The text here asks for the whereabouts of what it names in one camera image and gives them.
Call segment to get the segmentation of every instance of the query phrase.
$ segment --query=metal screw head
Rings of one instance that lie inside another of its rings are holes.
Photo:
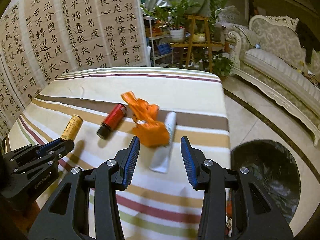
[[[246,168],[246,167],[241,167],[241,168],[240,168],[240,171],[241,171],[243,174],[248,174],[248,173],[249,173],[249,169]]]
[[[77,174],[79,171],[80,171],[79,167],[74,167],[74,168],[71,169],[71,173],[72,174]]]
[[[205,161],[204,161],[204,165],[206,165],[206,166],[212,166],[212,165],[213,165],[213,161],[212,161],[212,160],[205,160]]]
[[[115,160],[108,160],[107,161],[107,165],[108,166],[113,166],[113,165],[115,165],[116,164],[116,161]]]

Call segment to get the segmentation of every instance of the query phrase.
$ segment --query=can label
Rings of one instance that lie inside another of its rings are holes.
[[[75,140],[76,136],[81,128],[83,124],[83,120],[81,119],[81,117],[79,117],[78,115],[73,115],[71,117],[71,120],[68,122],[66,128],[64,129],[62,135],[61,135],[61,139],[64,140]]]
[[[112,109],[110,114],[105,118],[103,123],[114,130],[122,118],[125,116],[127,109],[123,104],[117,104],[115,108]]]

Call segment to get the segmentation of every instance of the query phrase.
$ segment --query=table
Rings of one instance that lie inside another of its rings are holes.
[[[48,85],[25,109],[9,132],[6,151],[27,144],[47,143],[62,134],[71,115],[84,123],[75,149],[60,160],[62,177],[74,166],[90,169],[127,148],[134,122],[132,114],[108,141],[96,135],[102,120],[122,102],[121,93],[133,91],[139,98],[160,106],[159,120],[177,112],[177,129],[167,174],[149,170],[154,149],[141,145],[132,184],[117,192],[120,218],[127,239],[187,239],[196,237],[203,192],[188,182],[180,152],[180,139],[187,135],[222,167],[230,168],[228,119],[220,79],[210,73],[151,67],[120,67],[67,73]],[[43,206],[56,184],[38,199]],[[94,236],[94,191],[90,197],[90,235]]]

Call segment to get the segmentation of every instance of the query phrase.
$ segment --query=plastic bag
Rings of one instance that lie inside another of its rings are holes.
[[[281,143],[254,140],[231,151],[231,168],[247,167],[263,185],[288,223],[300,198],[300,175],[295,159]]]
[[[163,122],[156,121],[159,106],[150,105],[141,98],[136,99],[132,91],[122,94],[121,97],[133,112],[136,126],[132,129],[132,133],[140,142],[147,147],[167,145],[169,132]]]

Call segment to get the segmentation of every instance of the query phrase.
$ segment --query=red stripe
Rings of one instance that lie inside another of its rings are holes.
[[[41,143],[42,145],[44,145],[44,141],[41,140],[27,125],[26,123],[22,120],[21,116],[19,116],[19,120],[22,123],[23,127],[28,131],[28,133],[30,133],[30,135],[38,142]]]
[[[37,143],[44,145],[45,142],[43,140],[41,140],[39,138],[39,136],[37,136],[27,125],[26,123],[23,121],[23,119],[21,118],[21,116],[19,117],[20,122],[22,123],[23,127],[28,131],[28,133],[30,133],[30,135],[37,141]],[[67,162],[65,162],[64,160],[60,159],[59,160],[59,164],[64,167],[67,171],[70,171],[72,169],[71,165]]]
[[[218,79],[205,79],[205,78],[185,77],[185,76],[151,75],[151,74],[104,74],[104,75],[90,74],[87,76],[80,76],[80,77],[58,78],[56,80],[70,80],[70,79],[86,78],[86,77],[114,77],[114,76],[178,78],[178,79],[190,79],[190,80],[200,80],[200,81],[221,83],[221,80],[218,80]]]
[[[198,224],[201,218],[201,216],[199,215],[171,212],[167,210],[146,206],[119,195],[117,195],[117,202],[120,205],[133,209],[140,213],[165,219],[165,220],[175,221],[175,222]]]

